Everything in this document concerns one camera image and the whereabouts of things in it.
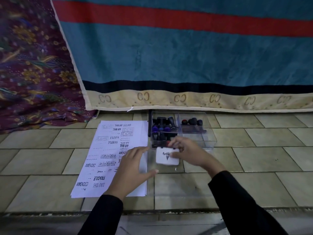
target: purple batik fabric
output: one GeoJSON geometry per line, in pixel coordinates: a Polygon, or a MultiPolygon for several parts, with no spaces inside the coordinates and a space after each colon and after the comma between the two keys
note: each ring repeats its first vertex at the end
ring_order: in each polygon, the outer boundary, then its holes
{"type": "Polygon", "coordinates": [[[0,134],[87,122],[50,0],[0,1],[0,134]]]}

